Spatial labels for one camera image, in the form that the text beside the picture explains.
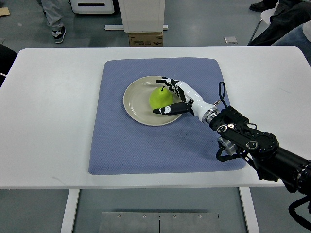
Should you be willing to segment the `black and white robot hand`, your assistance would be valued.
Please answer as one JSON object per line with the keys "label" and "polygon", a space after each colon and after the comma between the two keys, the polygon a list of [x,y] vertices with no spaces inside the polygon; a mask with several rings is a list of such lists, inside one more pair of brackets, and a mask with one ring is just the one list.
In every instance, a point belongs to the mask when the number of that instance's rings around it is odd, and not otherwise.
{"label": "black and white robot hand", "polygon": [[181,102],[154,109],[153,113],[155,114],[171,116],[190,112],[193,116],[197,116],[201,122],[207,124],[219,114],[215,105],[204,102],[203,98],[183,81],[163,77],[156,80],[156,83],[165,84],[181,99]]}

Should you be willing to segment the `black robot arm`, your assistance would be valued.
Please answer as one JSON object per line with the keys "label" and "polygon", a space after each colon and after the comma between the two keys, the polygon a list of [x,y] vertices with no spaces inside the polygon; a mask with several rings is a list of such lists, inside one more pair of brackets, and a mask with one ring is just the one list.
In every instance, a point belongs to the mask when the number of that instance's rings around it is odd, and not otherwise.
{"label": "black robot arm", "polygon": [[222,111],[213,112],[207,123],[220,135],[217,160],[225,162],[242,158],[257,172],[259,179],[282,180],[290,193],[298,191],[304,195],[288,210],[298,224],[310,230],[310,222],[295,210],[311,202],[311,162],[281,148],[272,133],[251,128],[249,119],[231,106],[225,105]]}

